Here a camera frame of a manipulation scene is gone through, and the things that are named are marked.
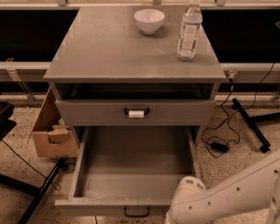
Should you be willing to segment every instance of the closed drawer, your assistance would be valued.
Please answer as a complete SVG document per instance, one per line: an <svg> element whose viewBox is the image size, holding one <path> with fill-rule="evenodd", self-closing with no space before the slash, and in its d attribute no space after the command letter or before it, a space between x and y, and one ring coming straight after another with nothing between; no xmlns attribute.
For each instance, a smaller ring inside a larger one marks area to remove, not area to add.
<svg viewBox="0 0 280 224"><path fill-rule="evenodd" d="M186 175L200 178L186 127L87 127L68 200L70 216L162 216Z"/></svg>
<svg viewBox="0 0 280 224"><path fill-rule="evenodd" d="M206 125L214 100L59 100L60 114L70 126ZM137 112L143 112L140 118Z"/></svg>

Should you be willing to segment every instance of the cardboard box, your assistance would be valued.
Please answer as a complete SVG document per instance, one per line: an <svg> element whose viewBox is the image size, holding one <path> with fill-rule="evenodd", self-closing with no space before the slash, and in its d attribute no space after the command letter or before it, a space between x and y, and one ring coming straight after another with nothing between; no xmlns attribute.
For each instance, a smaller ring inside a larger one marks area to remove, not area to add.
<svg viewBox="0 0 280 224"><path fill-rule="evenodd" d="M33 128L33 138L38 157L73 158L78 154L78 144L69 127L58 125L61 118L51 89L41 106Z"/></svg>

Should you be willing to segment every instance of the water bottle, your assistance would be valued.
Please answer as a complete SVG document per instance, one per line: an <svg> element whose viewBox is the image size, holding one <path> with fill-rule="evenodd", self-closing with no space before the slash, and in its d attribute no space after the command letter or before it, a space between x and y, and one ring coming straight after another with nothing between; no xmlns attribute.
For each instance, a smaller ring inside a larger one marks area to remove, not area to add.
<svg viewBox="0 0 280 224"><path fill-rule="evenodd" d="M183 15L177 47L177 57L182 61L191 61L195 55L203 21L200 2L201 0L189 0L189 8Z"/></svg>

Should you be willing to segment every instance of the bottle cap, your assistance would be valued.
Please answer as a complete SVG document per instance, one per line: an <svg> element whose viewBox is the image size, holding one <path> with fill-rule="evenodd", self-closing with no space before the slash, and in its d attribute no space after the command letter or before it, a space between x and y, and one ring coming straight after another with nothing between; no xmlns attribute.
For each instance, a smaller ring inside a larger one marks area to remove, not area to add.
<svg viewBox="0 0 280 224"><path fill-rule="evenodd" d="M189 0L189 3L192 5L199 5L201 0Z"/></svg>

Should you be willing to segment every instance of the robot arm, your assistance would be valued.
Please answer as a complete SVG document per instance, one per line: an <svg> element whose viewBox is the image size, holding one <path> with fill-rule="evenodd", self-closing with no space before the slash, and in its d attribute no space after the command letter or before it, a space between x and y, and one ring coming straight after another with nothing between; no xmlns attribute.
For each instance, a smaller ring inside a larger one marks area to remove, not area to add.
<svg viewBox="0 0 280 224"><path fill-rule="evenodd" d="M204 224L210 220L268 208L268 224L273 223L280 194L273 196L274 186L280 187L280 150L262 161L206 190L195 177L184 177L175 192L165 224Z"/></svg>

